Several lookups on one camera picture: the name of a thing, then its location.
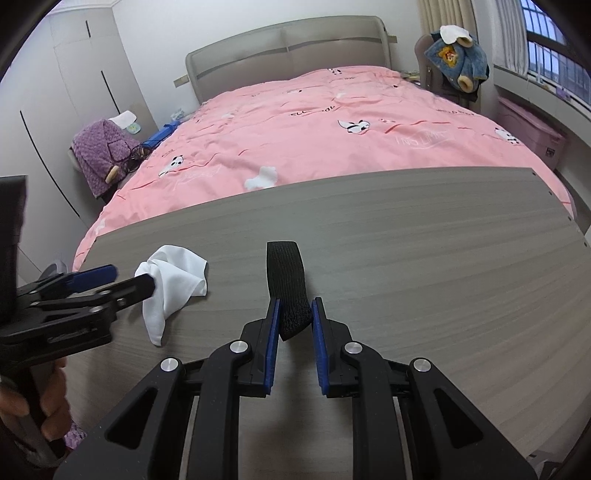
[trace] wall outlet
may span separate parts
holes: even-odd
[[[183,77],[181,77],[181,78],[179,78],[179,79],[176,79],[176,80],[174,81],[174,86],[175,86],[176,88],[178,88],[178,87],[180,87],[181,85],[184,85],[185,83],[189,83],[189,76],[188,76],[188,75],[185,75],[185,76],[183,76]]]

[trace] ceiling molding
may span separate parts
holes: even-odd
[[[112,8],[121,0],[65,0],[59,3],[48,15],[71,12],[72,10],[85,10],[88,8]]]

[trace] window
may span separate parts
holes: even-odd
[[[521,0],[530,49],[530,70],[556,82],[591,104],[591,79],[577,63],[562,32],[531,0]]]

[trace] gray wooden tabletop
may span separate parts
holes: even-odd
[[[167,356],[207,357],[265,316],[268,241],[299,244],[309,296],[384,358],[432,360],[523,455],[573,441],[591,415],[591,254],[528,169],[430,168],[220,199],[100,236],[83,269],[120,279],[165,244],[208,260],[209,291],[172,315],[163,347],[141,306],[110,345],[70,358],[74,418],[92,427]],[[277,353],[266,399],[241,402],[245,479],[342,479],[350,401],[322,397],[310,330]]]

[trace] silver screw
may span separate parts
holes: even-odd
[[[242,340],[236,340],[236,342],[232,342],[230,345],[230,350],[234,353],[242,353],[248,350],[248,343],[243,342]]]
[[[431,370],[431,362],[424,358],[417,358],[413,363],[413,367],[419,372],[428,372]]]
[[[176,358],[166,358],[160,362],[160,368],[165,372],[172,372],[178,367],[178,360]]]
[[[358,353],[361,353],[361,350],[363,350],[363,347],[357,342],[349,342],[345,345],[345,352],[350,353],[351,355],[357,355]]]

